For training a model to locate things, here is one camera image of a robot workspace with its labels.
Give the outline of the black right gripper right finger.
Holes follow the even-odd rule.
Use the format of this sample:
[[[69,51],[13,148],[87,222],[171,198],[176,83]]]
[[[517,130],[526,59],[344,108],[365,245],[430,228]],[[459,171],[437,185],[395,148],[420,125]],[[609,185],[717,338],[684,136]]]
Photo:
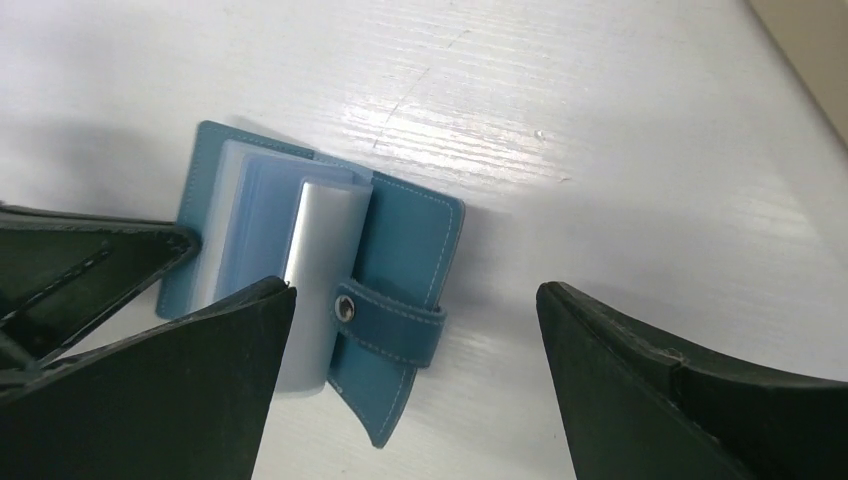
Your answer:
[[[734,358],[563,282],[536,311],[580,479],[843,479],[847,386]]]

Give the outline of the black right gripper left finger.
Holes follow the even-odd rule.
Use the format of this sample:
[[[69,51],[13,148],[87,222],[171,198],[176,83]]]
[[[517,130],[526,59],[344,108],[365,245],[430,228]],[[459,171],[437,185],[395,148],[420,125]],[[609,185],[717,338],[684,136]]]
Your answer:
[[[260,280],[188,316],[3,375],[5,479],[248,479],[296,304]]]

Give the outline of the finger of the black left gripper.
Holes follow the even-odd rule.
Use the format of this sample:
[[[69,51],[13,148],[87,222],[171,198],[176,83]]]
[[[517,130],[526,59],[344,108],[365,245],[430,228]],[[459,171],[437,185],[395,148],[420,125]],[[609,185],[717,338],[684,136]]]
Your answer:
[[[200,246],[170,222],[2,204],[2,389],[39,378]]]

